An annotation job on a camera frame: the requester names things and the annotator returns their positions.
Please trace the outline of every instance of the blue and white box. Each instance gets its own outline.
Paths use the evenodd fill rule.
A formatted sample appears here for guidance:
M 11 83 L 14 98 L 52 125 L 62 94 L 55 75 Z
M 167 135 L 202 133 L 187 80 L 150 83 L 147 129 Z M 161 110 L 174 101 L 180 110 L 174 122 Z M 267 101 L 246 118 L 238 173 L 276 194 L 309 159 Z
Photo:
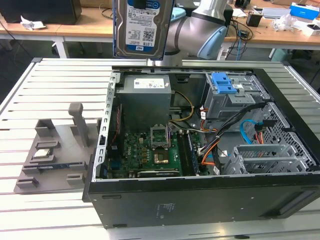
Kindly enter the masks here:
M 313 20 L 318 17 L 320 8 L 293 2 L 290 6 L 291 16 Z

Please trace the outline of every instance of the slotted metal table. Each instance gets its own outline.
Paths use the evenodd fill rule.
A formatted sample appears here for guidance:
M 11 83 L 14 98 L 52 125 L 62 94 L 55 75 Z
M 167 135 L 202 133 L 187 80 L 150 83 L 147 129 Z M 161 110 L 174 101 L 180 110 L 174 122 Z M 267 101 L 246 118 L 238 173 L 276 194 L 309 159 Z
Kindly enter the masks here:
M 102 115 L 112 66 L 146 64 L 144 60 L 44 58 L 28 66 L 0 105 L 0 239 L 216 240 L 235 235 L 320 239 L 319 199 L 287 219 L 105 230 L 93 205 L 82 202 L 81 191 L 14 194 L 38 119 L 51 118 L 55 125 L 72 124 L 69 103 L 81 102 L 86 122 L 95 123 Z M 320 138 L 320 96 L 292 67 L 254 61 L 186 60 L 183 64 L 264 69 Z

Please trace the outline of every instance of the desk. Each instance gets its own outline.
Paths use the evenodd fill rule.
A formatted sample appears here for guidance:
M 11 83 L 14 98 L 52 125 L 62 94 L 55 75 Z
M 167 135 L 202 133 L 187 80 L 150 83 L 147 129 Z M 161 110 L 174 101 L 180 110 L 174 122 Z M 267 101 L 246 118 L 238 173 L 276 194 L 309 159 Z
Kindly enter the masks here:
M 75 25 L 46 24 L 45 29 L 27 30 L 19 23 L 0 21 L 17 40 L 38 40 L 56 42 L 60 58 L 68 58 L 66 42 L 111 43 L 113 37 L 113 21 L 103 17 L 98 8 L 83 7 L 81 16 Z M 12 37 L 0 26 L 0 39 Z
M 251 0 L 246 10 L 248 12 L 253 6 L 265 8 L 288 8 L 289 6 L 275 5 L 262 0 Z M 29 31 L 19 23 L 6 23 L 3 18 L 1 22 L 18 40 L 42 40 L 56 42 L 61 58 L 67 58 L 68 50 L 66 42 L 96 42 L 111 43 L 113 36 L 113 22 L 106 19 L 98 8 L 82 8 L 82 14 L 75 25 L 47 24 L 46 29 Z M 237 18 L 240 23 L 246 24 L 246 18 Z M 320 50 L 320 36 L 305 36 L 301 31 L 278 31 L 276 32 L 270 23 L 272 20 L 261 19 L 259 27 L 251 27 L 253 38 L 247 43 L 249 48 L 268 49 L 301 49 Z M 0 39 L 12 39 L 10 35 L 0 26 Z M 224 60 L 226 51 L 236 40 L 236 31 L 231 27 L 227 37 L 222 44 L 218 59 Z
M 320 134 L 320 96 L 289 66 L 279 62 L 184 61 L 184 66 L 262 68 L 313 131 Z M 49 59 L 31 63 L 0 105 L 0 239 L 103 240 L 233 239 L 248 235 L 266 240 L 318 240 L 320 199 L 287 219 L 213 224 L 114 228 L 105 230 L 82 191 L 14 194 L 13 190 L 36 135 L 39 118 L 55 125 L 73 124 L 69 103 L 81 102 L 87 123 L 102 116 L 111 66 L 146 66 L 143 60 Z
M 245 12 L 252 10 L 254 6 L 258 8 L 289 8 L 285 5 L 276 5 L 268 1 L 251 0 L 251 4 Z M 239 23 L 246 25 L 247 18 L 235 18 Z M 297 50 L 320 50 L 319 36 L 306 36 L 297 29 L 292 31 L 275 31 L 270 26 L 271 19 L 262 18 L 258 27 L 249 27 L 253 32 L 253 38 L 247 43 L 248 48 L 267 48 L 267 49 L 297 49 Z M 228 49 L 236 40 L 236 31 L 230 27 L 227 37 L 219 52 L 218 60 L 225 60 Z

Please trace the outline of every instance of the green circuit board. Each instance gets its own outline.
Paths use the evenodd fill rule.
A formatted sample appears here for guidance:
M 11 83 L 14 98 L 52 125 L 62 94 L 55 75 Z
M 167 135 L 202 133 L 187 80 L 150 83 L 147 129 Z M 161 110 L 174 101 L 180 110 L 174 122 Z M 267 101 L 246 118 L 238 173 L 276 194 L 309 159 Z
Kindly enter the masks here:
M 132 133 L 127 132 L 124 137 L 123 157 L 118 163 L 117 169 L 112 169 L 112 178 L 132 178 L 134 174 L 141 171 L 177 171 L 179 176 L 183 176 L 179 156 L 179 146 L 177 141 L 178 133 L 170 134 L 169 145 L 167 148 L 152 148 L 151 133 Z M 166 139 L 163 133 L 154 132 L 153 142 L 160 143 Z M 200 146 L 200 139 L 197 133 L 191 135 L 193 148 Z M 155 157 L 158 153 L 165 153 L 163 161 L 167 163 L 155 163 Z

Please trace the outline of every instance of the hard drive label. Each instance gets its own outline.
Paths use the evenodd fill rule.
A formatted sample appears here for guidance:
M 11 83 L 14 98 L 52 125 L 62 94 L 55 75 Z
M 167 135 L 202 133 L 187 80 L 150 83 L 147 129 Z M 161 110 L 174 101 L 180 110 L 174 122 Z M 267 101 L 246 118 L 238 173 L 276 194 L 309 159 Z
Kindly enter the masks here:
M 160 12 L 160 3 L 148 0 L 146 9 L 133 7 L 133 0 L 128 0 L 126 10 L 125 44 L 133 51 L 149 52 L 155 46 L 157 25 L 155 16 Z

